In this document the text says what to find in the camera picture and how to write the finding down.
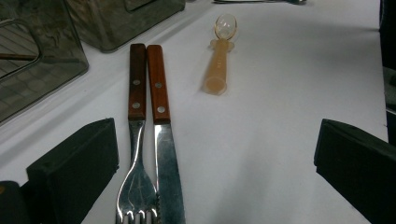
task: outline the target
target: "table knife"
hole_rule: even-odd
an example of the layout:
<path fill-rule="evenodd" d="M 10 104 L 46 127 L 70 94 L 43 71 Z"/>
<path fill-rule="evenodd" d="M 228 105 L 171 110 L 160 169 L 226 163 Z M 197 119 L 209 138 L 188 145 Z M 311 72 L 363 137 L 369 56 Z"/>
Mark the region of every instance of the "table knife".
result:
<path fill-rule="evenodd" d="M 162 224 L 184 224 L 186 218 L 171 128 L 163 49 L 159 45 L 150 45 L 147 51 L 155 134 L 159 217 Z"/>

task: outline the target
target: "spoon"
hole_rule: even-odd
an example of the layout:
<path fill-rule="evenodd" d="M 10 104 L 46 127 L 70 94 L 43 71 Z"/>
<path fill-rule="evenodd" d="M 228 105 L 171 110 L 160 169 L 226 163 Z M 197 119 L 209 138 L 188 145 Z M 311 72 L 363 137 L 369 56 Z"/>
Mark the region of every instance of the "spoon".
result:
<path fill-rule="evenodd" d="M 231 14 L 219 16 L 215 23 L 215 34 L 218 40 L 214 39 L 210 42 L 210 46 L 215 51 L 204 80 L 203 89 L 206 93 L 221 95 L 227 89 L 227 51 L 233 49 L 234 44 L 229 40 L 235 33 L 235 17 Z"/>
<path fill-rule="evenodd" d="M 213 0 L 215 4 L 237 4 L 237 3 L 276 3 L 286 2 L 294 5 L 305 5 L 306 0 Z"/>

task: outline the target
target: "reddish-brown knife handle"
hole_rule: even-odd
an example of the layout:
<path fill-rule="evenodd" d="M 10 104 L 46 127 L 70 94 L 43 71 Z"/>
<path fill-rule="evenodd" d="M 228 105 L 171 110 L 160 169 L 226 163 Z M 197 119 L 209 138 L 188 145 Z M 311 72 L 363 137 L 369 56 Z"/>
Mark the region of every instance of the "reddish-brown knife handle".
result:
<path fill-rule="evenodd" d="M 159 45 L 148 46 L 148 78 L 154 124 L 169 123 L 171 117 L 163 66 L 163 48 Z"/>
<path fill-rule="evenodd" d="M 146 46 L 132 44 L 130 48 L 128 120 L 146 118 Z"/>

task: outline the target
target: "baby spoon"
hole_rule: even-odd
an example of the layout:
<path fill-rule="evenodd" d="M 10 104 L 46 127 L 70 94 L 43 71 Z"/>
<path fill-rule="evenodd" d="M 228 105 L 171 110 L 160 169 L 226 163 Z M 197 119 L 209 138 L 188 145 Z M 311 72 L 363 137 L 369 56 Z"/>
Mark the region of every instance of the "baby spoon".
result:
<path fill-rule="evenodd" d="M 229 40 L 236 33 L 236 19 L 231 14 L 218 17 L 215 23 L 215 34 L 218 40 L 212 40 L 210 46 L 215 50 L 206 72 L 204 91 L 209 94 L 221 95 L 227 89 L 226 68 L 227 51 L 233 49 Z"/>

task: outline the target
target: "table surface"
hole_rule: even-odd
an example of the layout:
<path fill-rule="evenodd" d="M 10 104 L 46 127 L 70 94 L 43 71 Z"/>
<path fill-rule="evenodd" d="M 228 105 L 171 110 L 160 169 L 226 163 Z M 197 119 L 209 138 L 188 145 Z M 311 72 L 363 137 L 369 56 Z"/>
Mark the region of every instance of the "table surface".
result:
<path fill-rule="evenodd" d="M 378 12 L 379 0 L 303 7 L 196 0 L 116 52 L 83 43 L 88 73 L 0 127 L 0 179 L 22 185 L 33 161 L 82 126 L 114 118 L 120 169 L 83 222 L 114 223 L 130 162 L 129 45 L 158 44 L 188 223 L 368 223 L 313 160 L 322 119 L 388 139 Z M 239 30 L 228 90 L 214 96 L 201 86 L 223 13 L 235 15 Z M 150 113 L 144 161 L 154 179 Z"/>

